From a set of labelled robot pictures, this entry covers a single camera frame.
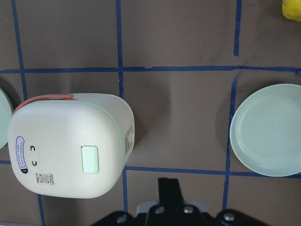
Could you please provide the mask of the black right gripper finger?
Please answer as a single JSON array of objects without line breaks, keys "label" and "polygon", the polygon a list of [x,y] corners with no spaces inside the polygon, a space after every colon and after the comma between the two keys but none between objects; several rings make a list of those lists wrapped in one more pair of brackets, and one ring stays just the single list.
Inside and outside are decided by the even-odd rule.
[{"label": "black right gripper finger", "polygon": [[184,201],[178,179],[159,178],[157,207],[159,226],[179,226],[183,205]]}]

